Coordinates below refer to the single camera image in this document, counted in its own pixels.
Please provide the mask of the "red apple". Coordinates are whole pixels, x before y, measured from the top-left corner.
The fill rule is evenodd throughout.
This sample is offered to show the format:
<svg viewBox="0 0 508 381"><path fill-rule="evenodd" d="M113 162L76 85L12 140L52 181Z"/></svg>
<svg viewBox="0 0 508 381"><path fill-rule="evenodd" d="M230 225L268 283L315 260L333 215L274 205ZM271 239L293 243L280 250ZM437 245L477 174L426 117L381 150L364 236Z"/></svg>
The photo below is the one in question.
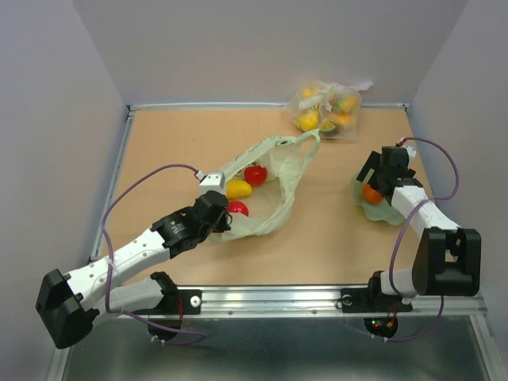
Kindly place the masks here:
<svg viewBox="0 0 508 381"><path fill-rule="evenodd" d="M239 200L230 201L227 207L227 211L230 214L242 214L246 217L249 216L248 207L242 201Z"/></svg>

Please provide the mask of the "orange fruit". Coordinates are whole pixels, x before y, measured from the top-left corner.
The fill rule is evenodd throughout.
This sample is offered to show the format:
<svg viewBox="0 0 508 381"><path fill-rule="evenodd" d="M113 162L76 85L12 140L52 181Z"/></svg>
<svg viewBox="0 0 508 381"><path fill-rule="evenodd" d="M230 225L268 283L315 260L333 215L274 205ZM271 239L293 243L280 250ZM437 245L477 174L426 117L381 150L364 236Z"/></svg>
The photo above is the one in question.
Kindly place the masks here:
<svg viewBox="0 0 508 381"><path fill-rule="evenodd" d="M361 195L364 201L371 205L378 205L384 200L384 197L368 183L362 186Z"/></svg>

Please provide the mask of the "yellow mango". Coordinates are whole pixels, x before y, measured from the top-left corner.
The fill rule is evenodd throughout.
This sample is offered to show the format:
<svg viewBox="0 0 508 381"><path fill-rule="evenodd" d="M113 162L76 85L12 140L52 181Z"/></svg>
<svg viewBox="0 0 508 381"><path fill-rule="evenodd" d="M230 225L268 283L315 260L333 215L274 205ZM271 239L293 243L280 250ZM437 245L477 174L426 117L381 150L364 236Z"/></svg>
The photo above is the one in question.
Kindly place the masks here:
<svg viewBox="0 0 508 381"><path fill-rule="evenodd" d="M231 179L226 185L226 198L236 200L252 195L252 186L242 179Z"/></svg>

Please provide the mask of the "red tomato fruit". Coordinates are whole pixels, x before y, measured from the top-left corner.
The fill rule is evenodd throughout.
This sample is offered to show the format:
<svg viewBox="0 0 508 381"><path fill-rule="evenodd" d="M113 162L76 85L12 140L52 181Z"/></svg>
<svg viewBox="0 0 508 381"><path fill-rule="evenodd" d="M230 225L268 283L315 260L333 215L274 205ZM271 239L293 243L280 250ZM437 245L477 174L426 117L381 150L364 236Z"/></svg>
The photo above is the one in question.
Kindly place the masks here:
<svg viewBox="0 0 508 381"><path fill-rule="evenodd" d="M260 165L245 168L244 180L251 187L260 187L267 180L267 168Z"/></svg>

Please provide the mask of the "green plastic bag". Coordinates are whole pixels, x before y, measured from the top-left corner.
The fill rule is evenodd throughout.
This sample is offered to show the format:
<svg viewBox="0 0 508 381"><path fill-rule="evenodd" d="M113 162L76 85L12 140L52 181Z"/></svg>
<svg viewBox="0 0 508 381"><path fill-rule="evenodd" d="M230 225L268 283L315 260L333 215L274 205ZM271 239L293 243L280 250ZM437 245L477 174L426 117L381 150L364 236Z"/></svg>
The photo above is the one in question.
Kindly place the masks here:
<svg viewBox="0 0 508 381"><path fill-rule="evenodd" d="M228 181L243 179L244 170L255 165L267 169L267 180L245 199L249 215L234 214L230 230L214 233L209 240L226 243L263 236L282 228L291 215L298 183L320 144L321 138L316 130L298 137L269 136L222 165L220 171Z"/></svg>

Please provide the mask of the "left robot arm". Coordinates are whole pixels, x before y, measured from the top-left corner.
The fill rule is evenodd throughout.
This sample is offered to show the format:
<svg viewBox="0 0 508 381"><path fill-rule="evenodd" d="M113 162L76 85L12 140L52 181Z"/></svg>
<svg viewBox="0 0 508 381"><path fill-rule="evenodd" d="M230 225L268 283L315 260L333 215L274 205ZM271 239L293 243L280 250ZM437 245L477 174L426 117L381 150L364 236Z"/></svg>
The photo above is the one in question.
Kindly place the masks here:
<svg viewBox="0 0 508 381"><path fill-rule="evenodd" d="M196 248L211 233L229 229L228 200L214 190L193 206L156 221L138 238L112 254L64 274L47 273L40 285L36 311L58 349L69 348L110 318L153 310L183 312L178 287L164 271L128 284L149 267Z"/></svg>

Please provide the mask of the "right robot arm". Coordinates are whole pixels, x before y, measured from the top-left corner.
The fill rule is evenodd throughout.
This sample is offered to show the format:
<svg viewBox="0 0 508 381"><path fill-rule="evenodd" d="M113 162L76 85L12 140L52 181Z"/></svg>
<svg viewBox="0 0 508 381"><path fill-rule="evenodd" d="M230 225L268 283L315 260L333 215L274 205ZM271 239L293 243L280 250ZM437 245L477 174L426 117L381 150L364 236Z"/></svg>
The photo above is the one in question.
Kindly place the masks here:
<svg viewBox="0 0 508 381"><path fill-rule="evenodd" d="M419 238L411 268L377 271L361 300L370 310L383 312L417 296L473 297L479 292L481 236L447 217L427 195L410 168L413 148L384 146L370 153L357 175L378 191L388 206L404 218L404 229Z"/></svg>

